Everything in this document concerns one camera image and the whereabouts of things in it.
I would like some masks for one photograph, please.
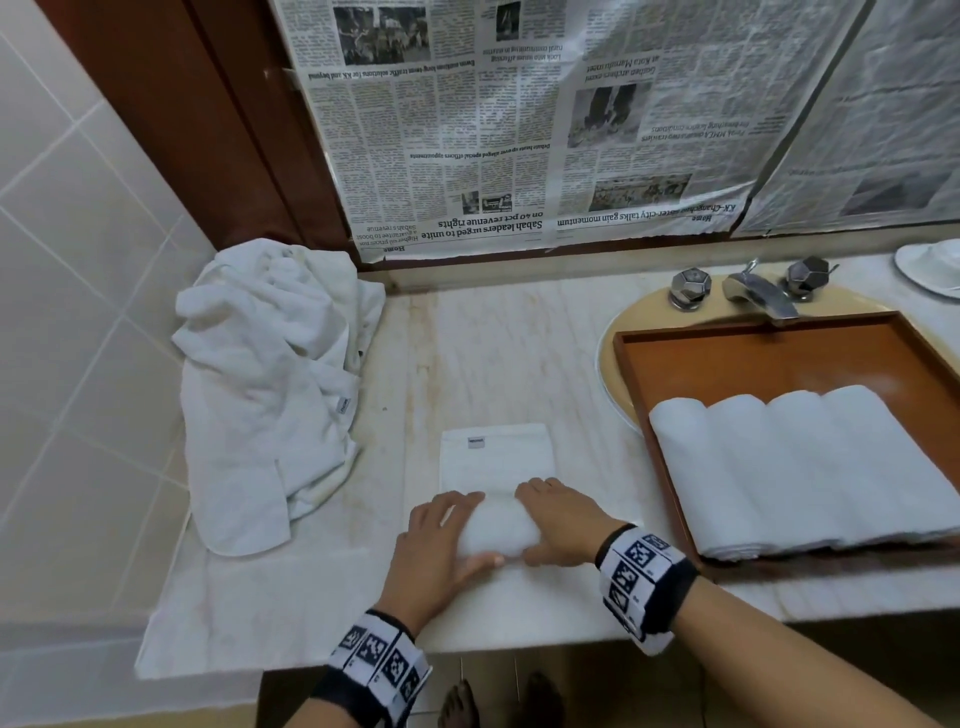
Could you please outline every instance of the faucet handle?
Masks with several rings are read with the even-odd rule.
[[[833,270],[821,257],[809,255],[790,264],[783,278],[783,287],[794,298],[809,301],[815,290],[830,282]]]
[[[670,282],[670,302],[681,311],[694,311],[710,295],[710,274],[699,268],[687,268]]]

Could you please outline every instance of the foot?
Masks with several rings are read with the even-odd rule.
[[[466,680],[461,680],[447,692],[437,725],[439,728],[480,728],[480,714]]]
[[[550,678],[540,671],[531,673],[520,704],[520,726],[563,728],[564,700]]]

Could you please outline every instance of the white bowl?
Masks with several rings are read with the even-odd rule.
[[[960,238],[904,245],[894,254],[894,262],[917,285],[960,299]]]

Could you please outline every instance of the person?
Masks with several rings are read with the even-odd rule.
[[[527,565],[595,564],[604,604],[640,649],[656,654],[676,635],[758,724],[938,725],[867,674],[707,581],[658,536],[618,521],[559,480],[522,483],[516,497],[540,529],[540,543],[523,554]],[[417,635],[474,578],[504,562],[497,553],[456,558],[460,533],[482,499],[443,493],[413,509],[380,598],[334,649],[330,668],[288,728],[405,720],[428,676],[425,656],[413,644]],[[477,725],[463,684],[448,696],[444,717],[466,718],[448,726]]]

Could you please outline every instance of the hand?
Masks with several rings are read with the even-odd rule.
[[[540,543],[523,552],[528,566],[591,563],[607,537],[626,523],[555,477],[520,483],[515,495],[540,529]]]
[[[396,537],[387,581],[373,608],[403,622],[414,639],[470,579],[503,566],[503,556],[494,552],[457,561],[460,533],[483,498],[482,493],[441,493],[414,508],[408,530]]]

